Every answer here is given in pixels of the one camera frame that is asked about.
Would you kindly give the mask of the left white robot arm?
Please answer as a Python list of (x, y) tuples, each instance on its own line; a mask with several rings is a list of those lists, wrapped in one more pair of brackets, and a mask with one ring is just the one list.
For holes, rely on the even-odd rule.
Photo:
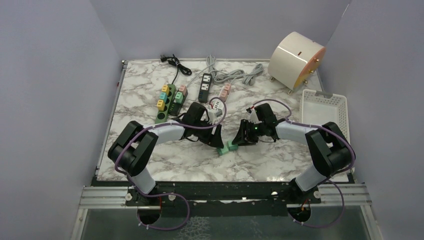
[(186, 140), (191, 136), (213, 148), (224, 146), (221, 121), (215, 124), (203, 119), (207, 109), (194, 102), (189, 109), (171, 120), (153, 125), (142, 125), (130, 121), (119, 134), (107, 152), (115, 170), (124, 174), (133, 186), (139, 189), (138, 199), (144, 205), (152, 205), (157, 200), (156, 182), (147, 165), (157, 145)]

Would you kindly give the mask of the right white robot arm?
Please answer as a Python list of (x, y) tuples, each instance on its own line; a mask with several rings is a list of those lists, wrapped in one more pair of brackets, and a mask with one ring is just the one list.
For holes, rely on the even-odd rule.
[(261, 136), (274, 141), (290, 140), (308, 147), (312, 165), (289, 182), (289, 199), (300, 204), (309, 191), (348, 170), (356, 159), (355, 152), (335, 122), (307, 125), (289, 118), (277, 119), (271, 106), (263, 103), (248, 110), (255, 121), (243, 119), (232, 143), (239, 146), (255, 145)]

